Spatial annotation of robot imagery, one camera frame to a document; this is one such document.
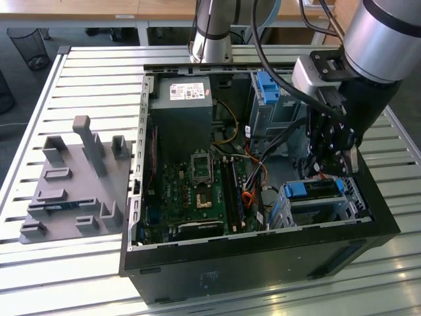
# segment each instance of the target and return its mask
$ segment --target open computer tower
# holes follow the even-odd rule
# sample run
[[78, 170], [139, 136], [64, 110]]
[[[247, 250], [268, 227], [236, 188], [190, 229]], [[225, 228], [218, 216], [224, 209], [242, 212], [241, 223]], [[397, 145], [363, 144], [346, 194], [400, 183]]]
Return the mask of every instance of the open computer tower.
[[[291, 71], [278, 65], [286, 80]], [[399, 233], [360, 154], [352, 178], [300, 178], [304, 128], [265, 163], [258, 201], [244, 203], [256, 165], [246, 150], [259, 155], [306, 111], [265, 73], [252, 65], [145, 73], [120, 275], [146, 303], [334, 275]]]

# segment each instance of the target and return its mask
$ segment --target wire mesh trash can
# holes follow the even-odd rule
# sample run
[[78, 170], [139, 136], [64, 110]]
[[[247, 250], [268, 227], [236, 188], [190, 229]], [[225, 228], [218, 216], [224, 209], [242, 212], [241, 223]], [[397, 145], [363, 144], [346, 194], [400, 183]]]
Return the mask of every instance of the wire mesh trash can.
[[8, 28], [7, 35], [31, 70], [42, 69], [50, 62], [37, 28]]
[[12, 91], [7, 85], [6, 79], [0, 71], [0, 114], [6, 112], [14, 105]]

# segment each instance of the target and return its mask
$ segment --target power supply label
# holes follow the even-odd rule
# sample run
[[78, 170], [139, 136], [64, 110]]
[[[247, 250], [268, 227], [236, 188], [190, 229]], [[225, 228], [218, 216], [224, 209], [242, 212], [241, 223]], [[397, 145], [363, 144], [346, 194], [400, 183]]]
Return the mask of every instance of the power supply label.
[[172, 84], [170, 86], [170, 100], [204, 99], [205, 89], [202, 82], [195, 84]]

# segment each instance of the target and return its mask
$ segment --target motherboard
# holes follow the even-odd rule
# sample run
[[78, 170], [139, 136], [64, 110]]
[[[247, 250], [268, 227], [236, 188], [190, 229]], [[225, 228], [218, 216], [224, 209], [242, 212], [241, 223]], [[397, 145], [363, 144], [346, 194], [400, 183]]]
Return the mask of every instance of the motherboard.
[[246, 179], [242, 158], [204, 151], [163, 165], [161, 199], [147, 204], [140, 239], [157, 244], [254, 231], [255, 217], [241, 201]]

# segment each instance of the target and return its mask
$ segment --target green circuit board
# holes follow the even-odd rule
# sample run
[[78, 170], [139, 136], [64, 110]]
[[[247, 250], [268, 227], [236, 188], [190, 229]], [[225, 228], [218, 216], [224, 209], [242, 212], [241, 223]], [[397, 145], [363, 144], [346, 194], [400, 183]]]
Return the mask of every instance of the green circuit board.
[[[165, 230], [175, 228], [180, 223], [200, 221], [222, 221], [224, 234], [230, 234], [224, 201], [224, 190], [220, 170], [220, 160], [210, 160], [210, 177], [208, 184], [194, 184], [195, 176], [208, 174], [207, 159], [196, 159], [195, 169], [192, 170], [191, 161], [181, 164], [168, 164], [162, 170], [162, 203], [159, 209], [154, 210], [155, 221], [159, 224], [152, 225], [148, 230], [151, 243], [167, 242]], [[235, 160], [237, 181], [241, 184], [247, 179], [245, 161]], [[255, 230], [254, 216], [245, 218], [244, 232]]]

